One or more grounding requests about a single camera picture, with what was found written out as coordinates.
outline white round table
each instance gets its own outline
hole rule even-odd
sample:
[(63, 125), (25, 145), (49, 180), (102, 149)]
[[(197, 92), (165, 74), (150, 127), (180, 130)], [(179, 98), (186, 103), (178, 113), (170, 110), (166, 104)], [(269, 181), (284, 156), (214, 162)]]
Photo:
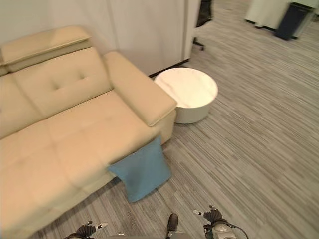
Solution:
[(161, 72), (155, 83), (177, 101), (176, 123), (194, 123), (203, 119), (218, 87), (207, 74), (191, 68), (172, 68)]

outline chair leg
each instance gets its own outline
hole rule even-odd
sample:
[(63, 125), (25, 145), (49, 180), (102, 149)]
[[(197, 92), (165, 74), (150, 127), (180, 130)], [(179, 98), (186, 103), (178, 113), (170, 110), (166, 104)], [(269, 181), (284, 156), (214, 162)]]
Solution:
[(197, 41), (197, 37), (194, 37), (193, 44), (196, 46), (201, 46), (201, 48), (200, 48), (201, 51), (203, 51), (205, 49), (205, 46)]

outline sofa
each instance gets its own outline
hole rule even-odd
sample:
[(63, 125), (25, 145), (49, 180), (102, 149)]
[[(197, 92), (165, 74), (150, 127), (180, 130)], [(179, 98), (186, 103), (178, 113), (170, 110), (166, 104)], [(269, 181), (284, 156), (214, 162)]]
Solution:
[(176, 101), (80, 26), (0, 52), (3, 239), (29, 237), (112, 180), (110, 164), (171, 137)]

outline trash can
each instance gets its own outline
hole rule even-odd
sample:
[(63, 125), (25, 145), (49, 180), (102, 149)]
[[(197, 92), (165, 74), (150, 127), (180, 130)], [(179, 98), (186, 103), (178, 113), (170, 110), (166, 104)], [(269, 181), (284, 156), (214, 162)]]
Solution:
[(275, 32), (275, 36), (284, 40), (290, 40), (307, 14), (311, 11), (313, 11), (312, 7), (296, 2), (290, 3), (284, 18)]

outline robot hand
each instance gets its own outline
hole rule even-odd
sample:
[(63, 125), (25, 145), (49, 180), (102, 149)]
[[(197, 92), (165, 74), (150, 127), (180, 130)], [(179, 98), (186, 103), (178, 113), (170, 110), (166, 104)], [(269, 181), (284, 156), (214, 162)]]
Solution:
[(209, 205), (209, 207), (211, 208), (210, 212), (202, 213), (198, 210), (193, 211), (195, 214), (201, 215), (206, 220), (211, 222), (211, 224), (204, 225), (205, 237), (207, 239), (236, 239), (232, 228), (238, 228), (242, 230), (246, 238), (249, 239), (243, 229), (236, 225), (230, 224), (226, 219), (223, 219), (220, 211), (217, 208), (212, 205)]
[(90, 236), (96, 231), (96, 229), (101, 229), (107, 226), (107, 223), (101, 223), (97, 226), (90, 226), (90, 224), (92, 224), (92, 221), (88, 221), (87, 224), (80, 226), (75, 233), (70, 234), (65, 239), (94, 239), (90, 238)]

